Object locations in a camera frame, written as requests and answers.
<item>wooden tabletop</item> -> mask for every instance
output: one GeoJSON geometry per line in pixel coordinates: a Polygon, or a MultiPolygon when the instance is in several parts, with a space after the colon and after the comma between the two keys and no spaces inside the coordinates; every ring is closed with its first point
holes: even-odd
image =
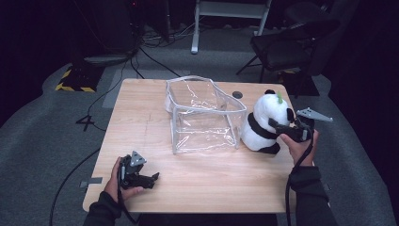
{"type": "MultiPolygon", "coordinates": [[[[267,89],[279,91],[291,103],[281,85],[216,82],[227,94],[243,93],[240,101],[251,112],[267,89]]],[[[98,200],[110,178],[118,156],[137,151],[147,163],[141,175],[160,172],[153,189],[127,201],[136,213],[281,213],[285,212],[285,185],[293,167],[287,146],[278,138],[276,155],[239,148],[172,153],[170,116],[165,110],[166,81],[125,79],[106,130],[92,177],[103,177],[100,185],[89,185],[83,202],[98,200]]],[[[295,193],[290,195],[291,209],[295,193]]]]}

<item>person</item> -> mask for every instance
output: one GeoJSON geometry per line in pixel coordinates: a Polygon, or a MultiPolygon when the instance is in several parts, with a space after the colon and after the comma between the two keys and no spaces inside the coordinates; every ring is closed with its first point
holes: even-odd
{"type": "MultiPolygon", "coordinates": [[[[287,135],[280,138],[289,148],[294,165],[308,148],[310,141],[296,143],[287,135]]],[[[319,132],[314,130],[313,148],[302,161],[298,169],[290,174],[291,188],[296,193],[296,225],[338,225],[328,205],[328,196],[320,181],[321,174],[313,165],[319,132]]],[[[84,225],[114,225],[120,218],[121,209],[118,204],[118,169],[120,157],[112,169],[111,179],[106,184],[99,200],[89,207],[84,225]]],[[[143,187],[121,189],[126,201],[143,190],[143,187]]],[[[140,226],[185,226],[185,225],[277,225],[277,217],[273,214],[143,214],[140,226]]]]}

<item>clear plastic bag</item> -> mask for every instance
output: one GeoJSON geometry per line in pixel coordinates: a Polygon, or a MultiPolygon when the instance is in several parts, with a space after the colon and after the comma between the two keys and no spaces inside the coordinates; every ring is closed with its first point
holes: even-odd
{"type": "Polygon", "coordinates": [[[173,153],[238,148],[247,108],[211,79],[186,76],[167,81],[173,153]]]}

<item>panda plush toy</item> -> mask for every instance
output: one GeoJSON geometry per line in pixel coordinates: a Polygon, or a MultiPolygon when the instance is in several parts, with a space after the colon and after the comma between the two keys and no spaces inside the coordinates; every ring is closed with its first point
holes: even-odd
{"type": "Polygon", "coordinates": [[[279,124],[289,125],[294,119],[294,112],[274,90],[267,90],[258,99],[253,112],[247,115],[241,139],[252,151],[276,154],[279,144],[276,142],[276,130],[269,125],[269,119],[279,124]]]}

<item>hand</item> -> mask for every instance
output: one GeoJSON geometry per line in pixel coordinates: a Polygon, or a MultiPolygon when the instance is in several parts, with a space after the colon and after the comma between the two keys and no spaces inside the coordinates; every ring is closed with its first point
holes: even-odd
{"type": "MultiPolygon", "coordinates": [[[[294,159],[294,165],[296,164],[296,162],[299,160],[299,158],[302,156],[302,154],[306,151],[309,144],[311,143],[310,140],[307,140],[307,141],[304,141],[301,143],[296,143],[295,141],[293,141],[290,137],[288,137],[285,134],[281,134],[279,137],[282,139],[282,141],[284,141],[285,144],[287,144],[288,148],[290,149],[290,155],[294,159]]],[[[311,152],[309,153],[309,155],[300,164],[300,166],[303,166],[303,167],[313,166],[313,158],[314,158],[314,154],[316,153],[316,145],[317,145],[318,138],[319,138],[319,132],[317,130],[314,130],[313,148],[311,149],[311,152]]]]}
{"type": "MultiPolygon", "coordinates": [[[[104,188],[104,191],[108,193],[112,199],[118,203],[118,170],[120,169],[120,157],[118,157],[117,162],[114,165],[114,168],[112,169],[111,173],[111,179],[109,179],[108,183],[106,183],[106,186],[104,188]]],[[[138,194],[144,190],[142,186],[137,186],[137,187],[131,187],[129,189],[121,189],[122,197],[123,200],[126,201],[135,194],[138,194]]]]}

